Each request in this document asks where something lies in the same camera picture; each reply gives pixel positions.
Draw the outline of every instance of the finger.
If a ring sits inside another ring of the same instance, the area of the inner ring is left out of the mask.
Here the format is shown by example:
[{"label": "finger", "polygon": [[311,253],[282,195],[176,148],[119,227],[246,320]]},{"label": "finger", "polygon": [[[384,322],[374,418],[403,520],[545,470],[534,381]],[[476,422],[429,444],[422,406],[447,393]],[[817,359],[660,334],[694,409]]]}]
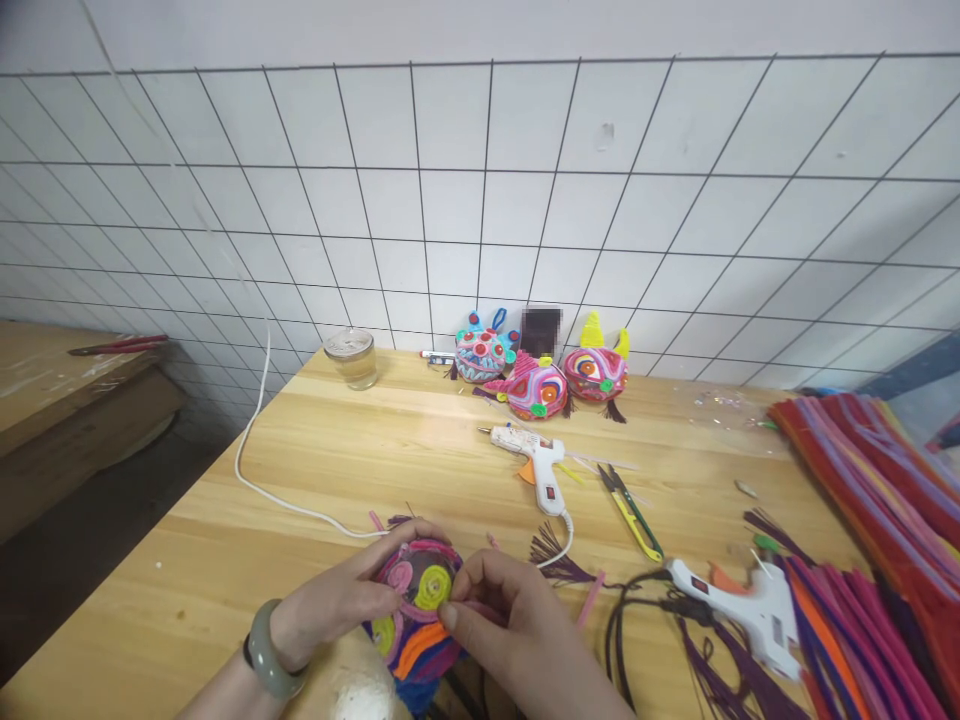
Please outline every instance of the finger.
[{"label": "finger", "polygon": [[351,558],[351,569],[355,577],[366,580],[373,577],[381,566],[404,543],[413,542],[418,538],[432,538],[442,543],[450,544],[450,538],[439,527],[427,522],[423,518],[408,520],[394,528],[388,535],[384,535],[373,545],[365,548]]},{"label": "finger", "polygon": [[514,560],[497,550],[480,550],[471,555],[453,580],[451,600],[463,600],[471,588],[487,585],[500,590],[504,600],[512,604],[524,584],[538,572],[529,563]]},{"label": "finger", "polygon": [[400,609],[401,602],[400,595],[389,585],[358,582],[350,593],[350,614],[359,624],[392,615]]},{"label": "finger", "polygon": [[510,635],[480,613],[461,603],[440,606],[440,621],[454,640],[495,677],[510,656]]}]

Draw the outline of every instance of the colorful craft figure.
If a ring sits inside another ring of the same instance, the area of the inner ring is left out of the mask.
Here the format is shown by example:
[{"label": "colorful craft figure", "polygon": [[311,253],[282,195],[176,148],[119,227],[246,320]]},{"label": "colorful craft figure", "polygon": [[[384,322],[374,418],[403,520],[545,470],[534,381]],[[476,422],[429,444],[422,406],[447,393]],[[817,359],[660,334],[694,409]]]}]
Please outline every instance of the colorful craft figure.
[{"label": "colorful craft figure", "polygon": [[520,339],[520,333],[511,330],[505,339],[497,334],[506,317],[507,311],[500,308],[491,326],[484,328],[476,310],[470,313],[470,327],[457,333],[451,378],[456,380],[459,374],[467,382],[485,383],[500,377],[503,368],[516,361],[517,355],[511,347]]},{"label": "colorful craft figure", "polygon": [[396,590],[403,602],[392,616],[364,623],[363,629],[393,675],[397,695],[415,718],[424,717],[440,678],[464,655],[437,616],[462,564],[449,545],[414,540],[401,546],[376,577]]},{"label": "colorful craft figure", "polygon": [[615,349],[604,347],[600,316],[590,313],[580,334],[580,347],[563,361],[563,373],[570,384],[570,392],[584,400],[606,402],[605,417],[625,423],[614,398],[627,384],[627,358],[630,355],[630,336],[620,331]]},{"label": "colorful craft figure", "polygon": [[497,393],[497,400],[510,403],[521,420],[546,420],[567,405],[567,381],[549,357],[538,362],[523,350],[517,353],[513,372],[506,380],[493,380],[484,390]]}]

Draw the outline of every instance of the human hand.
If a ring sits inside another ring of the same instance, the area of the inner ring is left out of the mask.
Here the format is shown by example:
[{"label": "human hand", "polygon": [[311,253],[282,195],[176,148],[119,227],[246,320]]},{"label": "human hand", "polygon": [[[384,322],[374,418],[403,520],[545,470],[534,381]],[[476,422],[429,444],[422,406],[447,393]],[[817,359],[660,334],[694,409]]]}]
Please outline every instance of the human hand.
[{"label": "human hand", "polygon": [[280,664],[291,672],[299,670],[319,645],[398,610],[401,597],[396,590],[371,578],[403,543],[417,538],[450,543],[436,525],[415,518],[294,590],[270,617]]},{"label": "human hand", "polygon": [[[535,565],[481,550],[440,607],[450,634],[531,718],[633,718]],[[478,600],[509,618],[501,628],[463,604]]]}]

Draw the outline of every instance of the white glue gun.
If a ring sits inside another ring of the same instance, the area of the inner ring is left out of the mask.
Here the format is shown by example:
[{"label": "white glue gun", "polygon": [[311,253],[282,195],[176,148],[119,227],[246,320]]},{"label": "white glue gun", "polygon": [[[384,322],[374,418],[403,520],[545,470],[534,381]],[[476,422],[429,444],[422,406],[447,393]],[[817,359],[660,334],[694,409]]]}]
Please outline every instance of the white glue gun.
[{"label": "white glue gun", "polygon": [[[537,489],[537,505],[551,517],[558,517],[566,510],[557,478],[553,474],[554,463],[562,462],[566,448],[560,440],[547,440],[536,433],[517,427],[477,428],[490,435],[490,442],[504,450],[530,458],[533,465],[534,486]],[[529,482],[520,472],[520,476]]]},{"label": "white glue gun", "polygon": [[719,590],[690,572],[683,560],[670,560],[666,568],[679,590],[743,627],[757,660],[794,682],[800,680],[800,663],[790,654],[790,643],[798,643],[797,619],[790,586],[780,568],[761,561],[750,573],[747,595]]}]

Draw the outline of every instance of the white tiled wall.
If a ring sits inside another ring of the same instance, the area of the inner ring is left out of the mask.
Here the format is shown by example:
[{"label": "white tiled wall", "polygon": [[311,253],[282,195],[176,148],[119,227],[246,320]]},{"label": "white tiled wall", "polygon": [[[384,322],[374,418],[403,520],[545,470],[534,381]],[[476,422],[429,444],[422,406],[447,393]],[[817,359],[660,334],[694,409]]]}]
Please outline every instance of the white tiled wall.
[{"label": "white tiled wall", "polygon": [[341,327],[527,303],[634,374],[852,386],[960,324],[958,93],[960,56],[0,77],[0,315],[169,334],[224,435],[264,313],[271,392]]}]

